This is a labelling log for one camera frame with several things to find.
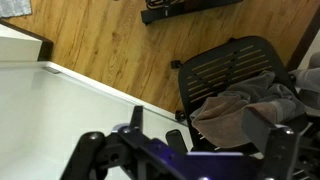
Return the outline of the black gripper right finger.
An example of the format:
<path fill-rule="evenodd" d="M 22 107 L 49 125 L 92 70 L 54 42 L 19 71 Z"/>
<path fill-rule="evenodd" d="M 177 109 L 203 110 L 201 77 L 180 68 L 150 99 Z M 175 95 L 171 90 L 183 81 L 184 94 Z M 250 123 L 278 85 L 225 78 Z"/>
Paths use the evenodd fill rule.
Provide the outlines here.
<path fill-rule="evenodd" d="M 252 107 L 243 111 L 242 130 L 250 142 L 264 154 L 269 134 L 276 129 L 276 125 L 267 120 L 261 113 Z"/>

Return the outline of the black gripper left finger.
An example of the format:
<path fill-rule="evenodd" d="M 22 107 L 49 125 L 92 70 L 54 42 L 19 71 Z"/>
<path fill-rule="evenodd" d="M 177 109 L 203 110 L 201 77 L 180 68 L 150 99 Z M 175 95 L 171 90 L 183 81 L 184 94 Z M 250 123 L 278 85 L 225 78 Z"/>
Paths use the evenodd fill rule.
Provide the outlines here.
<path fill-rule="evenodd" d="M 129 127 L 131 129 L 136 129 L 139 131 L 143 129 L 143 107 L 142 106 L 134 107 Z"/>

